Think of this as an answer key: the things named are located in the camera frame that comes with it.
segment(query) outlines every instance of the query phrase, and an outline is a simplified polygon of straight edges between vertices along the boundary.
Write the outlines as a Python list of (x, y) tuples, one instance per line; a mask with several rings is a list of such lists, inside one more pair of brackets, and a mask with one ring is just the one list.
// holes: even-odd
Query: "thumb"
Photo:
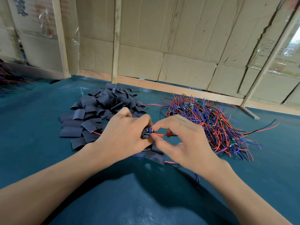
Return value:
[(151, 137), (155, 140), (156, 147), (166, 153), (169, 156), (172, 156), (173, 152), (176, 149), (176, 146), (170, 144), (169, 142), (165, 141), (161, 136), (158, 135), (151, 135)]

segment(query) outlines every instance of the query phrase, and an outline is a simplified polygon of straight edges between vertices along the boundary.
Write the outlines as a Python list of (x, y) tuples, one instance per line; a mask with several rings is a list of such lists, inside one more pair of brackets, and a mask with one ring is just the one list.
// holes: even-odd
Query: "person's right hand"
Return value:
[(152, 126), (154, 131), (167, 129), (167, 134), (176, 134), (181, 143), (172, 145), (160, 135), (152, 134), (158, 149), (175, 162), (207, 179), (224, 160), (212, 151), (204, 129), (186, 118), (175, 115), (158, 121)]

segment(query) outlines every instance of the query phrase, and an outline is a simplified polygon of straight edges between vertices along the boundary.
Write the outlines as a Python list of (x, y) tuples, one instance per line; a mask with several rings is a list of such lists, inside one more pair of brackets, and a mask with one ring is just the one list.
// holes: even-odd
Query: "wooden post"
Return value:
[(251, 86), (248, 94), (246, 95), (246, 97), (244, 98), (242, 104), (241, 104), (241, 108), (248, 113), (251, 117), (255, 118), (255, 119), (259, 119), (258, 116), (256, 116), (254, 113), (252, 113), (250, 110), (248, 110), (247, 108), (245, 108), (245, 106), (247, 105), (247, 102), (249, 101), (249, 99), (253, 96), (254, 92), (256, 91), (257, 87), (259, 86), (259, 84), (261, 83), (263, 76), (266, 74), (266, 72), (269, 70), (270, 66), (272, 65), (273, 61), (275, 60), (277, 54), (279, 53), (280, 49), (282, 48), (282, 46), (284, 45), (284, 43), (286, 42), (287, 38), (289, 37), (292, 29), (294, 28), (295, 24), (298, 22), (298, 19), (300, 17), (300, 8), (298, 7), (298, 9), (295, 10), (295, 14), (293, 15), (293, 17), (290, 19), (290, 22), (288, 23), (286, 29), (284, 30), (283, 34), (281, 35), (281, 37), (279, 38), (276, 46), (274, 47), (274, 49), (272, 50), (272, 52), (270, 53), (270, 56), (268, 57), (267, 61), (265, 62), (262, 70), (260, 71), (260, 73), (258, 74), (256, 80), (254, 81), (253, 85)]
[(62, 25), (62, 11), (60, 8), (60, 1), (52, 0), (52, 4), (53, 4), (57, 37), (58, 37), (60, 57), (62, 59), (62, 70), (64, 72), (64, 78), (69, 78), (70, 74), (69, 74), (69, 66), (68, 66), (66, 43), (65, 43), (65, 33), (64, 33), (64, 27)]
[(117, 83), (119, 45), (121, 31), (121, 8), (122, 0), (115, 0), (115, 31), (113, 36), (113, 57), (112, 57), (112, 83)]

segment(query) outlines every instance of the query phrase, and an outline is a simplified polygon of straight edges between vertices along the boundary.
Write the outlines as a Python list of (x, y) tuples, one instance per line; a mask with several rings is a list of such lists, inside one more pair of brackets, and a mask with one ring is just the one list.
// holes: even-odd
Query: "chinese character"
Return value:
[(13, 0), (18, 10), (18, 14), (22, 16), (28, 16), (28, 13), (25, 13), (25, 1), (23, 0)]

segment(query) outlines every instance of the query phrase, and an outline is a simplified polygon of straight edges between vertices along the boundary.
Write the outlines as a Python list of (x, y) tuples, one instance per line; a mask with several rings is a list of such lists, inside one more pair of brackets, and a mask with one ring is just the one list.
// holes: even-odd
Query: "forearm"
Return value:
[(218, 164), (218, 172), (206, 179), (222, 195), (242, 225), (291, 224), (246, 185), (224, 160)]
[(92, 164), (87, 149), (1, 189), (0, 224), (41, 224), (85, 180), (109, 166)]

